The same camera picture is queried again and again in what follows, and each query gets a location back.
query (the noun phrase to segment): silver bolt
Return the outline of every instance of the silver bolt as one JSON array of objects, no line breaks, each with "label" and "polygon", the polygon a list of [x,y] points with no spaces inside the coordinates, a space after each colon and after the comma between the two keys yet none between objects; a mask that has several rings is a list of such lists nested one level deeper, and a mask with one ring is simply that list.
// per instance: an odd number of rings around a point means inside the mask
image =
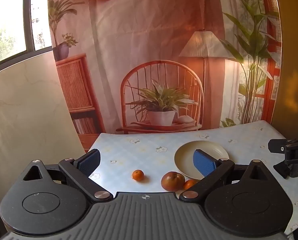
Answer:
[{"label": "silver bolt", "polygon": [[100,199],[109,198],[110,193],[108,191],[97,191],[95,197]]},{"label": "silver bolt", "polygon": [[195,191],[185,191],[183,194],[182,194],[185,198],[196,198],[198,197],[198,193],[195,192]]}]

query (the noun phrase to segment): ridged gray surface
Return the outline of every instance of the ridged gray surface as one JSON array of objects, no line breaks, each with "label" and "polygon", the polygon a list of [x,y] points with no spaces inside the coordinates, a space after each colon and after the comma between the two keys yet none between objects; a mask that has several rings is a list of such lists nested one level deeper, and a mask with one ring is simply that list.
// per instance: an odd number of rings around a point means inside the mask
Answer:
[{"label": "ridged gray surface", "polygon": [[[5,240],[30,237],[9,233]],[[183,203],[173,193],[118,193],[108,203],[93,205],[73,228],[34,240],[240,240],[207,220],[197,204]],[[263,240],[286,240],[283,233]]]}]

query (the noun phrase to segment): tablecloth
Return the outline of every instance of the tablecloth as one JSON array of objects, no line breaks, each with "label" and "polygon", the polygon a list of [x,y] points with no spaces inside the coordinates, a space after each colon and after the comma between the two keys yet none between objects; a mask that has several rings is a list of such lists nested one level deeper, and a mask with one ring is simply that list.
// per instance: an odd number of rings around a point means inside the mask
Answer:
[{"label": "tablecloth", "polygon": [[[217,142],[236,164],[249,164],[253,159],[260,159],[275,176],[293,203],[293,216],[285,231],[289,234],[298,227],[298,178],[284,179],[273,169],[273,165],[284,160],[284,155],[269,152],[268,141],[273,138],[284,137],[266,121],[183,133],[102,133],[91,147],[100,151],[101,161],[90,179],[114,196],[120,191],[164,192],[161,178],[168,171],[178,170],[174,154],[180,146],[196,140]],[[131,178],[137,169],[146,175],[143,182]]]}]

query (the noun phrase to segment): floor lamp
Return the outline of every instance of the floor lamp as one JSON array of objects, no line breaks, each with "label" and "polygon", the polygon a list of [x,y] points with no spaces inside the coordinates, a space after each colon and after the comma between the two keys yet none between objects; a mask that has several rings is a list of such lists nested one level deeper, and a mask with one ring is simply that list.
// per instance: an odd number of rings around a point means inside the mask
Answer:
[{"label": "floor lamp", "polygon": [[204,97],[206,84],[206,57],[216,57],[224,59],[234,59],[234,56],[226,50],[220,40],[210,31],[194,32],[190,40],[187,42],[180,57],[202,57],[203,58],[203,94],[202,94],[202,112],[201,124],[203,122]]}]

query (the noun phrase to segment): orange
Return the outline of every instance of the orange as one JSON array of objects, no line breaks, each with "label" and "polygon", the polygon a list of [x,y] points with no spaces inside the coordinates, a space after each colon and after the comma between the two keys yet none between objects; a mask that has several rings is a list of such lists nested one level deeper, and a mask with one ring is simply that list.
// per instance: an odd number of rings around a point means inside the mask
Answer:
[{"label": "orange", "polygon": [[184,184],[184,190],[187,190],[189,189],[190,187],[192,187],[193,185],[195,185],[198,181],[195,180],[195,179],[190,179],[190,180],[187,180]]},{"label": "orange", "polygon": [[135,170],[131,175],[131,178],[133,178],[135,181],[142,181],[144,177],[144,172],[141,170]]}]

